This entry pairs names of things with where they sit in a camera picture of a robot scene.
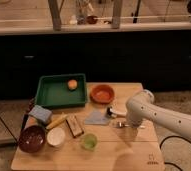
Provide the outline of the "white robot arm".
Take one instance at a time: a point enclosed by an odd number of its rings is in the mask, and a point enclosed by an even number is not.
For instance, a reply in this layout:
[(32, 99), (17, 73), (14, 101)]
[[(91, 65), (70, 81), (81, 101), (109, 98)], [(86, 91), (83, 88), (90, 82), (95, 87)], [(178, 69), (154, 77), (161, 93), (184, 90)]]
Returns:
[(142, 90), (126, 102), (126, 119), (131, 127), (139, 127), (144, 119), (159, 124), (191, 140), (191, 115), (154, 105), (154, 95)]

